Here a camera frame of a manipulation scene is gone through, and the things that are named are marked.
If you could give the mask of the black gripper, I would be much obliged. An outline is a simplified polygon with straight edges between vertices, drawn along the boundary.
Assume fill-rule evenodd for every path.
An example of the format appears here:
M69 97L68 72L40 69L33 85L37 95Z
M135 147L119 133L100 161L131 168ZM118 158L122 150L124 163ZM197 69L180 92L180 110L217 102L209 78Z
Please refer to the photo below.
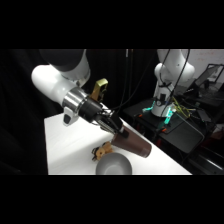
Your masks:
M117 113L110 109L104 109L97 101L87 98L79 109L79 116L89 123L95 121L102 130L115 135L118 133L123 138L129 137L129 132Z

